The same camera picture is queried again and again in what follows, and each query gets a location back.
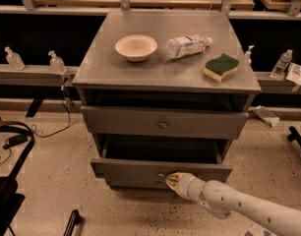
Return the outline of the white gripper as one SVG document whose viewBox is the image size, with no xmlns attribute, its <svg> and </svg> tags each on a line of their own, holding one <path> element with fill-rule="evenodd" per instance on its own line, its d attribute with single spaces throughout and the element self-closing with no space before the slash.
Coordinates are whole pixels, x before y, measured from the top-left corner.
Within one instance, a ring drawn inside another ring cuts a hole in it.
<svg viewBox="0 0 301 236">
<path fill-rule="evenodd" d="M 203 201 L 205 181 L 190 173 L 176 172 L 166 176 L 167 186 L 185 200 Z"/>
</svg>

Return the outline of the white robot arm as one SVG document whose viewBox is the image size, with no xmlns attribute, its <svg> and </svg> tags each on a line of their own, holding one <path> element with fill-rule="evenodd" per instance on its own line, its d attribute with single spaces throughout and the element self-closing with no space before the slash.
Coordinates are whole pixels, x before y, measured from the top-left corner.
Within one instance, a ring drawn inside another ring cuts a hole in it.
<svg viewBox="0 0 301 236">
<path fill-rule="evenodd" d="M 277 236 L 301 236 L 301 210 L 244 194 L 219 181 L 206 182 L 191 173 L 169 174 L 165 182 L 178 196 L 199 204 L 219 219 L 235 211 Z"/>
</svg>

